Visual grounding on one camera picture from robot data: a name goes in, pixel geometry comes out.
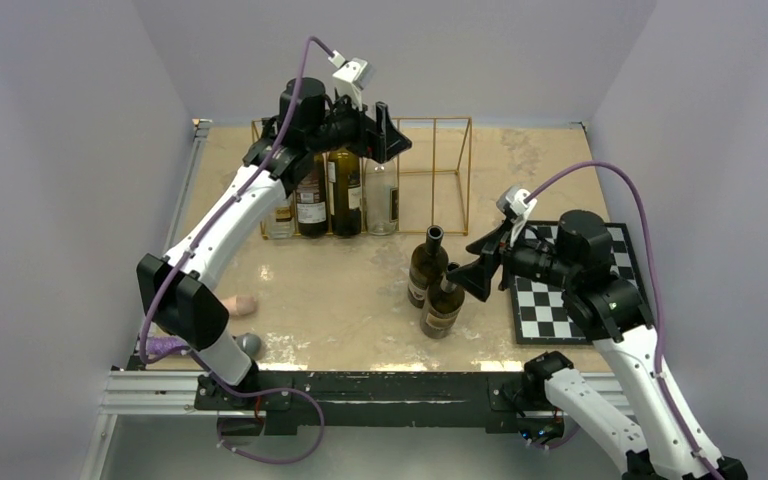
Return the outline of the clear glass bottle front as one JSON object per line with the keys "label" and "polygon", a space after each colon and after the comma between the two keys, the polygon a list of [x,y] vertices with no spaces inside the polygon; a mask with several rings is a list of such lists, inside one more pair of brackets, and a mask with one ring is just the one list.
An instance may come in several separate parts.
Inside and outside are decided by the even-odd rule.
{"label": "clear glass bottle front", "polygon": [[399,184],[396,162],[377,163],[367,159],[364,165],[365,217],[371,235],[393,234],[398,227]]}

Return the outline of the dark brown bottle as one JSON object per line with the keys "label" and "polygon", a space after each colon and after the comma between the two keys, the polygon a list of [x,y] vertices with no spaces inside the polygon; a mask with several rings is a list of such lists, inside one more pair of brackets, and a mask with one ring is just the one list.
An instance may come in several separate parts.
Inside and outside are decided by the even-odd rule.
{"label": "dark brown bottle", "polygon": [[326,173],[333,234],[339,237],[358,235],[362,230],[360,157],[347,148],[330,152]]}

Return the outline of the green bottle silver foil neck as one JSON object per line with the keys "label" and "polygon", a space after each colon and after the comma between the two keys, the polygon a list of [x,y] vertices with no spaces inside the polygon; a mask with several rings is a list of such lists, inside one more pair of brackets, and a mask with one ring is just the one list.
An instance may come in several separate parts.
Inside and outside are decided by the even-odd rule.
{"label": "green bottle silver foil neck", "polygon": [[429,338],[446,337],[461,311],[465,300],[462,286],[450,280],[449,276],[460,265],[451,262],[428,286],[419,321],[420,329]]}

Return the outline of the green wine bottle silver neck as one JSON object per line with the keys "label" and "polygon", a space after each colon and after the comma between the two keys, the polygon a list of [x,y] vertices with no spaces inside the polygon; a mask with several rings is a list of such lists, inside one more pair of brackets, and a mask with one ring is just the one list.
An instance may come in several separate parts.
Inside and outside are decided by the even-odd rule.
{"label": "green wine bottle silver neck", "polygon": [[311,172],[295,190],[298,232],[308,238],[322,237],[328,231],[324,163],[321,154],[315,155]]}

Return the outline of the clear liquor bottle black cap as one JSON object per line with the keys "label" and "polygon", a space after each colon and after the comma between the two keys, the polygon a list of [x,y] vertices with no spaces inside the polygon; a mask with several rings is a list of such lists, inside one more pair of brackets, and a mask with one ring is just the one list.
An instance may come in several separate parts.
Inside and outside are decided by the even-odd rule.
{"label": "clear liquor bottle black cap", "polygon": [[[263,119],[261,122],[262,138],[267,139],[269,145],[274,143],[274,139],[277,136],[278,127],[276,124],[276,117]],[[294,233],[295,226],[292,203],[286,192],[283,191],[281,200],[277,203],[275,209],[270,213],[267,219],[265,234],[269,239],[278,240],[290,238]]]}

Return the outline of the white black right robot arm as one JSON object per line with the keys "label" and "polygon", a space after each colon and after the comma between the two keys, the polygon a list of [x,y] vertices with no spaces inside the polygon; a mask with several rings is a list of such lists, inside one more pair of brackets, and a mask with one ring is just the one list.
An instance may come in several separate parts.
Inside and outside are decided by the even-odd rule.
{"label": "white black right robot arm", "polygon": [[552,246],[514,237],[506,219],[469,245],[477,260],[449,278],[480,301],[496,270],[560,289],[566,315],[610,366],[633,414],[596,393],[558,352],[524,366],[521,392],[536,407],[559,408],[609,455],[624,479],[745,479],[742,462],[723,455],[687,403],[671,394],[675,382],[658,355],[659,334],[638,288],[611,269],[613,237],[597,214],[565,212]]}

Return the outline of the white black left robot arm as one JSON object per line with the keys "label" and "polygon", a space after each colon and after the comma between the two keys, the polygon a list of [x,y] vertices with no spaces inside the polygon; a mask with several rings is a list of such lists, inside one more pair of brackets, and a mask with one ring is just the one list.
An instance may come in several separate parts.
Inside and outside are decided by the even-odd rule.
{"label": "white black left robot arm", "polygon": [[213,292],[224,270],[255,228],[312,172],[316,155],[347,148],[387,163],[411,146],[386,103],[367,109],[348,96],[331,99],[317,79],[289,80],[278,114],[267,119],[228,189],[175,246],[139,261],[143,327],[156,325],[183,340],[221,380],[219,395],[232,408],[252,405],[258,395],[254,360],[231,334],[229,310]]}

